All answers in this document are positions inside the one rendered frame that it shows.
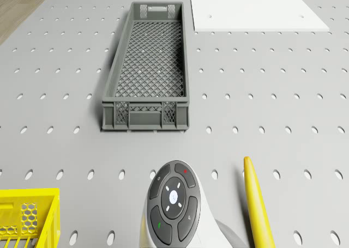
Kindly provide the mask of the dark grey basket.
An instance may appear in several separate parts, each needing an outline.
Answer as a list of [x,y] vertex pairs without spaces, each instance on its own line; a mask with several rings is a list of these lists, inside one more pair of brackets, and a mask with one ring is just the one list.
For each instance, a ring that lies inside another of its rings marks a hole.
[[102,99],[103,130],[189,128],[182,2],[133,2]]

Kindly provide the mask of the banana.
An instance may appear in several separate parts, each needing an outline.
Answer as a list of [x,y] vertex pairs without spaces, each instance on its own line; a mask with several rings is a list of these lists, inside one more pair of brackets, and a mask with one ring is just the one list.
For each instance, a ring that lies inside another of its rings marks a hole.
[[244,184],[255,248],[276,248],[257,174],[248,156],[244,157]]

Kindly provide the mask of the white board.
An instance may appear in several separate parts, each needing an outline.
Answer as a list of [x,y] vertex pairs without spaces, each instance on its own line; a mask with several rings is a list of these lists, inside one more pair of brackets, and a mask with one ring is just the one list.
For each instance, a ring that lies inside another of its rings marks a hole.
[[191,0],[197,32],[327,32],[303,0]]

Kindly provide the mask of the yellow basket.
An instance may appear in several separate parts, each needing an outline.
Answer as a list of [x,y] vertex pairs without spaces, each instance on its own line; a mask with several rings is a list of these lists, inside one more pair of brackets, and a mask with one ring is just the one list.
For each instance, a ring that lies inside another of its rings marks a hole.
[[57,248],[58,188],[0,190],[0,248]]

